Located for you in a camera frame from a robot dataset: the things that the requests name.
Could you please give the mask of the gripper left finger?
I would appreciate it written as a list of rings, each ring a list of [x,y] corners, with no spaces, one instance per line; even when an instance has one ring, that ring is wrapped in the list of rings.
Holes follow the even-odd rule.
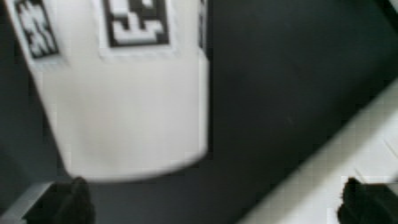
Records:
[[[96,224],[85,179],[34,184],[0,215],[0,224]]]

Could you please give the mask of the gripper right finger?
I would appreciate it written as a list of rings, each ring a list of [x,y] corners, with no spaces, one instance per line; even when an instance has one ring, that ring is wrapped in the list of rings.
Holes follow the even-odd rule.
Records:
[[[341,200],[339,224],[398,224],[398,182],[362,183],[350,177]]]

